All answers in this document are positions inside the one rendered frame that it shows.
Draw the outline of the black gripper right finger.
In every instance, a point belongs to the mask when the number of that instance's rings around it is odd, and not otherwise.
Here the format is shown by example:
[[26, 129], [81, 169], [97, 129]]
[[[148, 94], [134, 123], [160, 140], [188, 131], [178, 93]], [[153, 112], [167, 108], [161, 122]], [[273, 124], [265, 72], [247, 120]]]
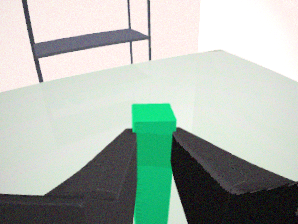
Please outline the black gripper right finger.
[[173, 132], [170, 168], [188, 224], [298, 224], [298, 181], [181, 127]]

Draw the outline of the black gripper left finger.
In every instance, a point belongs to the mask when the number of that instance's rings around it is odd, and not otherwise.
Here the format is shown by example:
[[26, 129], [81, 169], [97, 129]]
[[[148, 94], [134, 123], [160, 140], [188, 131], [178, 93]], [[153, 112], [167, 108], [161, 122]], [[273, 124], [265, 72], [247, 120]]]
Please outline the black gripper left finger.
[[125, 128], [85, 167], [36, 194], [0, 194], [0, 224], [134, 224], [137, 133]]

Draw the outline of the green rectangular post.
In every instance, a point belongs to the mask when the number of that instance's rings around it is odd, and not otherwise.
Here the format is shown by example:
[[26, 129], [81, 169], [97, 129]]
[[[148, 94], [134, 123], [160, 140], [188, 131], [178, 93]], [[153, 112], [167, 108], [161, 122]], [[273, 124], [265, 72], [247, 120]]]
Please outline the green rectangular post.
[[132, 128], [137, 133], [134, 224], [168, 224], [173, 132], [177, 131], [172, 105], [133, 103]]

